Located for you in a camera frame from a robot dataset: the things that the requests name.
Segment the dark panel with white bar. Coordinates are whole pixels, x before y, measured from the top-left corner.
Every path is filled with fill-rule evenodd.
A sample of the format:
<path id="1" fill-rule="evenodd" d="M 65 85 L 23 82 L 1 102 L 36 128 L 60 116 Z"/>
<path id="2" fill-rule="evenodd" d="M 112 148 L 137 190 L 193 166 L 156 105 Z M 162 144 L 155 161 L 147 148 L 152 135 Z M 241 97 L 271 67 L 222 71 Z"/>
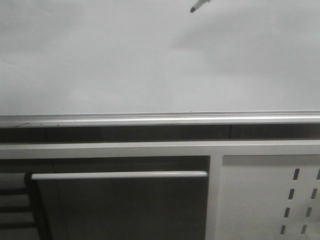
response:
<path id="1" fill-rule="evenodd" d="M 203 240 L 203 170 L 34 173 L 57 188 L 69 240 Z"/>

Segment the white perforated metal panel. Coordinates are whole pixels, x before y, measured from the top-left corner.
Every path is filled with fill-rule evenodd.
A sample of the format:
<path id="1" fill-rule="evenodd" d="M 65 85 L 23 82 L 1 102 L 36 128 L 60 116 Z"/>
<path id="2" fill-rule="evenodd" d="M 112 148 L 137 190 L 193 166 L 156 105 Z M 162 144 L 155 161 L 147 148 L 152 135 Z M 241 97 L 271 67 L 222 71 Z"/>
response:
<path id="1" fill-rule="evenodd" d="M 318 155 L 225 156 L 218 240 L 317 240 L 320 237 Z"/>

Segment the aluminium whiteboard marker tray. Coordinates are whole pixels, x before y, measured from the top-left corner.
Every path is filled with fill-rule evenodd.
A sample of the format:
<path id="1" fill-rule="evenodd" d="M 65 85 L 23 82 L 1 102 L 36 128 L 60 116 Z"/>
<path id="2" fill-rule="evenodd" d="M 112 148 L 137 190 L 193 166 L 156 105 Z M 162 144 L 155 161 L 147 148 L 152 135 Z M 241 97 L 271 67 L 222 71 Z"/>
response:
<path id="1" fill-rule="evenodd" d="M 319 110 L 2 115 L 0 127 L 318 124 Z"/>

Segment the white whiteboard marker pen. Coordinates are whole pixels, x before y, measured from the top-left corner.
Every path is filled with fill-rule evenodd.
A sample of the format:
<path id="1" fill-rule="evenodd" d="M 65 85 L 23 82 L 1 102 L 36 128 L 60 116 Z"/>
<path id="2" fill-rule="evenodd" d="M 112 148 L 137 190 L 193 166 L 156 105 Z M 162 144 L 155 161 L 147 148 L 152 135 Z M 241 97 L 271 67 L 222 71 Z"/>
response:
<path id="1" fill-rule="evenodd" d="M 197 0 L 195 4 L 190 8 L 190 12 L 194 13 L 196 10 L 200 9 L 204 4 L 210 3 L 211 0 Z"/>

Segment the large whiteboard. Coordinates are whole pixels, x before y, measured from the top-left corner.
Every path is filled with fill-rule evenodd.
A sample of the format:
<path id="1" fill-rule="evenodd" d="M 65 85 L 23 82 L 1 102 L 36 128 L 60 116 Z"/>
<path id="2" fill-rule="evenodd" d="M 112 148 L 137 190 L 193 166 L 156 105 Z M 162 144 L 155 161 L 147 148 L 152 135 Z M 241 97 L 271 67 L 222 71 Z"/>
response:
<path id="1" fill-rule="evenodd" d="M 317 0 L 3 0 L 0 113 L 320 108 Z"/>

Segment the white metal frame stand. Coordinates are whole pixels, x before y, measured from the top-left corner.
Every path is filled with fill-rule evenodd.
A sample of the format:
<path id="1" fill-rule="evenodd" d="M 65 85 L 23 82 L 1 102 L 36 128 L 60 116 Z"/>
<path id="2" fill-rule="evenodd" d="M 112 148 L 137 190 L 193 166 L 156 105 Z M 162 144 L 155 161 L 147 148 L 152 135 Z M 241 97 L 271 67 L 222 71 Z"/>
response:
<path id="1" fill-rule="evenodd" d="M 71 159 L 208 156 L 210 160 L 206 239 L 216 238 L 220 181 L 225 156 L 294 156 L 318 155 L 318 140 L 254 140 L 204 142 L 132 142 L 132 143 L 63 143 L 3 144 L 0 157 L 9 159 Z"/>

